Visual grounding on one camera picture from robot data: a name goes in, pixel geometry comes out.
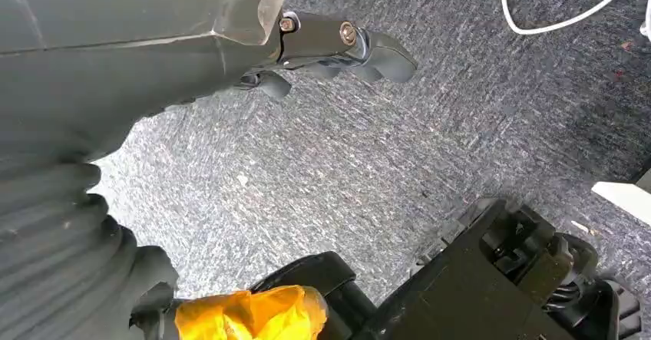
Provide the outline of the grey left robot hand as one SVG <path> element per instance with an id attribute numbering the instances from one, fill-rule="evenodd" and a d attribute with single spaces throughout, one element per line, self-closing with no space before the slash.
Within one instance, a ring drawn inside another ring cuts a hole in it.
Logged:
<path id="1" fill-rule="evenodd" d="M 278 70 L 403 83 L 394 38 L 284 0 L 1 0 L 1 337 L 170 338 L 178 275 L 92 193 L 132 127 Z"/>

